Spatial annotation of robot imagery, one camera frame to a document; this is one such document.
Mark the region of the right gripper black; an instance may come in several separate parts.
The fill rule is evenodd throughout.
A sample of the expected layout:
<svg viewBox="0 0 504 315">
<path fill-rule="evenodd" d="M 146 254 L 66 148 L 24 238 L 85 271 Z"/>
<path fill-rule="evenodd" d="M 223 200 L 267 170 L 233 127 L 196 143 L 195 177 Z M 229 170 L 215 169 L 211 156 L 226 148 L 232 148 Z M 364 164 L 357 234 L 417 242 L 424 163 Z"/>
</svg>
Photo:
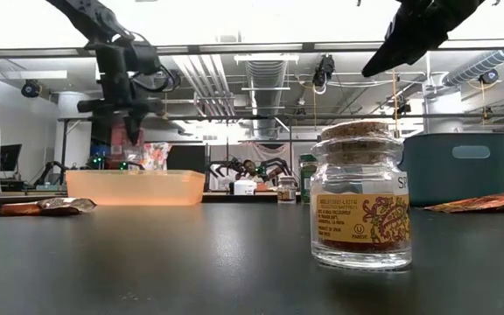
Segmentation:
<svg viewBox="0 0 504 315">
<path fill-rule="evenodd" d="M 398 0 L 398 17 L 388 26 L 383 44 L 362 68 L 371 77 L 402 64 L 412 65 L 430 48 L 439 47 L 485 0 Z"/>
</svg>

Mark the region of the blue plastic bin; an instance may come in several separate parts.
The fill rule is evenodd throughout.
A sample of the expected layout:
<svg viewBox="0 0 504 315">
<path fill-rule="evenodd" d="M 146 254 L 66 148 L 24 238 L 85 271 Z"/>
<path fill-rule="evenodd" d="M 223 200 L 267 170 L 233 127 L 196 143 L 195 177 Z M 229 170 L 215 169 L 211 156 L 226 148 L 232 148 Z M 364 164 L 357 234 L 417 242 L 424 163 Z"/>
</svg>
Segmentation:
<svg viewBox="0 0 504 315">
<path fill-rule="evenodd" d="M 426 207 L 504 192 L 504 133 L 434 133 L 403 142 L 409 200 Z"/>
</svg>

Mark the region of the orange red spice packet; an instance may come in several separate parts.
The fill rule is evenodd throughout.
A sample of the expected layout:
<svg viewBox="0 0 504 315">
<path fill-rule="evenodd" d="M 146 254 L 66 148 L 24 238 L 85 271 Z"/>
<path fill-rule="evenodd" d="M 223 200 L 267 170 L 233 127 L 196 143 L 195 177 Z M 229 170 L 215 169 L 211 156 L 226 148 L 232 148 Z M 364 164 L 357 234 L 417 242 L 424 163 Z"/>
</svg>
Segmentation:
<svg viewBox="0 0 504 315">
<path fill-rule="evenodd" d="M 427 206 L 425 210 L 446 214 L 504 211 L 504 192 L 478 198 L 457 200 L 435 206 Z"/>
</svg>

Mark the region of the brown silver spice packet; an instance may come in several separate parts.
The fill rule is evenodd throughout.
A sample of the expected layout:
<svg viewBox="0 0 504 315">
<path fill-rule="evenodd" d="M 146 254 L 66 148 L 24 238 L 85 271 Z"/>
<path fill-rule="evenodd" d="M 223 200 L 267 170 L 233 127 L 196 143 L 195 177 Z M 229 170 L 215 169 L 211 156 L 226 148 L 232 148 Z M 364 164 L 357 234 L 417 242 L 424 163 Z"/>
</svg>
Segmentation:
<svg viewBox="0 0 504 315">
<path fill-rule="evenodd" d="M 89 212 L 96 207 L 91 199 L 52 198 L 0 206 L 2 216 L 70 216 Z"/>
</svg>

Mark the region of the silver spiral duct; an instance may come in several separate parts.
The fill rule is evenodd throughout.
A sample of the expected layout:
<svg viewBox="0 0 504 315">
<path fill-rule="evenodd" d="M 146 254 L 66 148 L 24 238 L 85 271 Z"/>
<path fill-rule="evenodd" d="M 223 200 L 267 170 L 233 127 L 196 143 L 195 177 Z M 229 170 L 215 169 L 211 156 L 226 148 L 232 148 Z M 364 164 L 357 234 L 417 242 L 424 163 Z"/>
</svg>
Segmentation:
<svg viewBox="0 0 504 315">
<path fill-rule="evenodd" d="M 483 52 L 458 65 L 442 77 L 441 86 L 456 87 L 504 64 L 504 49 Z"/>
</svg>

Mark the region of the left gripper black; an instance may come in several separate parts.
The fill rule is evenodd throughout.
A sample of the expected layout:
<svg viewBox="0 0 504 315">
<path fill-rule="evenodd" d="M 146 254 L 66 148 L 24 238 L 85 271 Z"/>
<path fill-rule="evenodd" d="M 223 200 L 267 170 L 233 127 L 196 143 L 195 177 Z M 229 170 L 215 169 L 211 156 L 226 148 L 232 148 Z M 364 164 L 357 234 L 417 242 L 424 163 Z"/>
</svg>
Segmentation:
<svg viewBox="0 0 504 315">
<path fill-rule="evenodd" d="M 141 124 L 149 113 L 158 113 L 158 100 L 149 100 L 147 93 L 168 93 L 180 85 L 179 75 L 167 69 L 160 61 L 156 49 L 147 40 L 118 39 L 112 43 L 94 45 L 99 68 L 102 98 L 79 101 L 81 113 L 93 114 L 90 118 L 91 142 L 110 144 L 112 117 L 109 113 L 124 111 L 124 128 L 132 144 L 139 142 Z M 140 76 L 165 75 L 163 83 L 151 87 L 139 81 Z"/>
</svg>

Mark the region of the green-capped spice jar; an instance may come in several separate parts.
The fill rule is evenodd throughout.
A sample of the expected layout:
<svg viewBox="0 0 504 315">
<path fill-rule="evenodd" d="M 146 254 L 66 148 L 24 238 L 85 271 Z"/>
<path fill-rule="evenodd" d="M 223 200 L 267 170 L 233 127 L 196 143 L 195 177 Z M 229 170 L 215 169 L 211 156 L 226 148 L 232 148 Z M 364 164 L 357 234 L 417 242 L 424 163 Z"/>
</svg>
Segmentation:
<svg viewBox="0 0 504 315">
<path fill-rule="evenodd" d="M 299 157 L 299 170 L 301 180 L 301 201 L 309 204 L 311 199 L 311 177 L 317 171 L 318 161 L 312 154 L 303 154 Z"/>
</svg>

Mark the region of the ribbed ceiling duct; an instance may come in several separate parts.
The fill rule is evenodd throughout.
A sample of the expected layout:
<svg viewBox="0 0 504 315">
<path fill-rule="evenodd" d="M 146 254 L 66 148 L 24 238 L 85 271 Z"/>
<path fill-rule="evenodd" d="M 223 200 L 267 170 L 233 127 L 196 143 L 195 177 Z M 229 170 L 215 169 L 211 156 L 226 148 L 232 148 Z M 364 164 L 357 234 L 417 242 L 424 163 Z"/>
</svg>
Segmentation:
<svg viewBox="0 0 504 315">
<path fill-rule="evenodd" d="M 245 63 L 254 116 L 278 114 L 287 68 L 285 60 L 252 60 Z"/>
</svg>

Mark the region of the colourful patterned bag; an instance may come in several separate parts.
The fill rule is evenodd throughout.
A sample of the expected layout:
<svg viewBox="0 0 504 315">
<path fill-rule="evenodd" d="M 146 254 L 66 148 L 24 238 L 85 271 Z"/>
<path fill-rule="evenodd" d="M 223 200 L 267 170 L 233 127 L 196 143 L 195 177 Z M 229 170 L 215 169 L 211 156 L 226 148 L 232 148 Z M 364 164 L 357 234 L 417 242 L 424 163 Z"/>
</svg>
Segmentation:
<svg viewBox="0 0 504 315">
<path fill-rule="evenodd" d="M 169 143 L 146 143 L 143 147 L 142 166 L 145 170 L 166 171 L 172 146 Z"/>
</svg>

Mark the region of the white box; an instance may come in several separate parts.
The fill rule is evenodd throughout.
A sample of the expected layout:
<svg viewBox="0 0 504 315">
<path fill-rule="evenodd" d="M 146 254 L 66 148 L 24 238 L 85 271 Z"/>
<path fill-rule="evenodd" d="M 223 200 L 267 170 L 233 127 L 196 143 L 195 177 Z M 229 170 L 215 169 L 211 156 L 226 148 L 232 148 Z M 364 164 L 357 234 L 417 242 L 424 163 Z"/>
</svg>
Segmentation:
<svg viewBox="0 0 504 315">
<path fill-rule="evenodd" d="M 254 195 L 257 183 L 250 179 L 239 179 L 234 182 L 234 195 Z"/>
</svg>

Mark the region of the person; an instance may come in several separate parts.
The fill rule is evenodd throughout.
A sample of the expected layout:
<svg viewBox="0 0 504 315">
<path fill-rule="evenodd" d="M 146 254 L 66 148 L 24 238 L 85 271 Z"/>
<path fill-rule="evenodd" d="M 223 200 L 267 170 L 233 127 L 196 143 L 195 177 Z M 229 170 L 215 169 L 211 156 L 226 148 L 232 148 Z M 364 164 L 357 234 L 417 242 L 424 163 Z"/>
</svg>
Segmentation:
<svg viewBox="0 0 504 315">
<path fill-rule="evenodd" d="M 277 177 L 279 167 L 276 165 L 276 159 L 268 159 L 256 164 L 252 160 L 242 162 L 242 170 L 235 175 L 235 180 L 248 180 L 256 184 L 257 193 L 273 191 L 277 186 Z"/>
</svg>

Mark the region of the black computer monitor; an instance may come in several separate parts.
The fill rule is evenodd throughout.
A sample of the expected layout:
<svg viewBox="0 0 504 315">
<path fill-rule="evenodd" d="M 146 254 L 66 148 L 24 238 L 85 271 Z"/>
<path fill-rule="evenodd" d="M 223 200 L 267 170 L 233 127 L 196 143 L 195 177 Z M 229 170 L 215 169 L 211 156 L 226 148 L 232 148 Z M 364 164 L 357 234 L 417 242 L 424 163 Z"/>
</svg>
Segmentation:
<svg viewBox="0 0 504 315">
<path fill-rule="evenodd" d="M 20 143 L 0 147 L 0 172 L 14 172 L 17 169 L 21 149 Z"/>
</svg>

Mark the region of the orange plastic bin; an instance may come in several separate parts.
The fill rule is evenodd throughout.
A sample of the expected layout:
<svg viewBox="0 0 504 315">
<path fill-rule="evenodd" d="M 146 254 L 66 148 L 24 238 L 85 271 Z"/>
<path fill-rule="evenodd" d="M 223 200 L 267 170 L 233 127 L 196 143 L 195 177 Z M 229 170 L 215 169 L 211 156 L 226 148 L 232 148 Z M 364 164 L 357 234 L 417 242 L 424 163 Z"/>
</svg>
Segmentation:
<svg viewBox="0 0 504 315">
<path fill-rule="evenodd" d="M 196 171 L 67 171 L 67 195 L 98 206 L 192 206 L 203 198 L 205 175 Z"/>
</svg>

